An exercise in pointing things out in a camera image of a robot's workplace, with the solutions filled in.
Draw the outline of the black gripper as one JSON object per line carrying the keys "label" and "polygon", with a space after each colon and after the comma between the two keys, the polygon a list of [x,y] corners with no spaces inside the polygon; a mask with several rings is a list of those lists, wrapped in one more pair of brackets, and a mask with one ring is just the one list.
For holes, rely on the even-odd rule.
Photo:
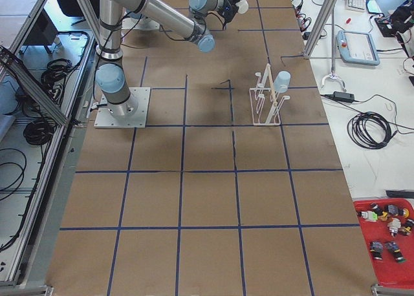
{"label": "black gripper", "polygon": [[236,3],[240,0],[224,0],[223,7],[221,8],[221,16],[225,23],[230,23],[237,13]]}

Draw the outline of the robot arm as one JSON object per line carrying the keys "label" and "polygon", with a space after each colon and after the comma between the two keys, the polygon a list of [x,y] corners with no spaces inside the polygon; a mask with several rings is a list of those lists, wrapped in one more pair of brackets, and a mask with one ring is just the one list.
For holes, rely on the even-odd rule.
{"label": "robot arm", "polygon": [[214,49],[205,17],[217,12],[225,24],[236,14],[248,10],[247,0],[189,0],[190,14],[182,15],[162,0],[100,0],[98,62],[95,81],[107,100],[109,114],[115,118],[133,115],[139,106],[138,98],[128,87],[122,67],[122,21],[127,15],[137,14],[157,22],[178,34],[183,41],[198,46],[201,52]]}

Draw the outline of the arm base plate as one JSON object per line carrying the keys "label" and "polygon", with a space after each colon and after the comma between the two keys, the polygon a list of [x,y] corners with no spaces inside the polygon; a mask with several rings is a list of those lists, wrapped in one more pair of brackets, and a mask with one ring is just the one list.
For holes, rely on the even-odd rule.
{"label": "arm base plate", "polygon": [[156,31],[160,29],[160,25],[142,14],[131,13],[123,20],[122,29]]}
{"label": "arm base plate", "polygon": [[107,102],[102,95],[94,126],[98,129],[145,128],[151,94],[150,87],[130,87],[129,99],[119,105]]}

